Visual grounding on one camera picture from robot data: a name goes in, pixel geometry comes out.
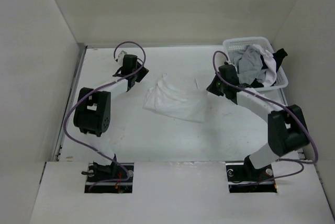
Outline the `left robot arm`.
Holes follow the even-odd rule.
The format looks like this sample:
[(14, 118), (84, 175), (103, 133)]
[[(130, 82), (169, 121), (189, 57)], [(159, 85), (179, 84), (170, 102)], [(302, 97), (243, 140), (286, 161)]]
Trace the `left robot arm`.
[(149, 70), (143, 66), (143, 61), (136, 55), (125, 54), (121, 67), (113, 75), (118, 78), (111, 86), (92, 93), (92, 88), (80, 89), (78, 100), (83, 100), (74, 110), (73, 124), (80, 133), (84, 134), (84, 141), (97, 153), (114, 158), (113, 151), (107, 146), (108, 141), (101, 136), (107, 132), (111, 123), (111, 100), (130, 91), (136, 83), (148, 74)]

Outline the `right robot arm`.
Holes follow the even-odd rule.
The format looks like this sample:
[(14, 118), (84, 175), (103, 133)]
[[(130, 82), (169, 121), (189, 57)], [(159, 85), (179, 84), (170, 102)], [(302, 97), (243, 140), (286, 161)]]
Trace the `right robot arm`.
[(310, 144), (301, 108), (270, 101), (248, 85), (240, 84), (233, 65), (220, 66), (207, 91), (224, 96), (267, 123), (267, 143), (244, 159), (242, 171), (247, 179), (256, 179), (266, 166)]

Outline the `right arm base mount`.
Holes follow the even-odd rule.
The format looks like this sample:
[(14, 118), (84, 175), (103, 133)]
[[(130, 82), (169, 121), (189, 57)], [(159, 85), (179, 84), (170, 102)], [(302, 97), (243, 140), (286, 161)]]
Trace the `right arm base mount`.
[(250, 161), (226, 162), (230, 193), (277, 193), (272, 165), (255, 169)]

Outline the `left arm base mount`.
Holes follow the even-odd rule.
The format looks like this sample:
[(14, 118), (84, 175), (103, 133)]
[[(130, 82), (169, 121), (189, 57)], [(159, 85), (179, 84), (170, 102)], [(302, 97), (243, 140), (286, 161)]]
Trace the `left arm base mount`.
[(122, 164), (129, 172), (127, 173), (115, 163), (110, 165), (100, 165), (96, 162), (90, 163), (86, 171), (82, 171), (82, 175), (86, 176), (84, 193), (91, 194), (130, 194), (133, 188), (133, 163)]

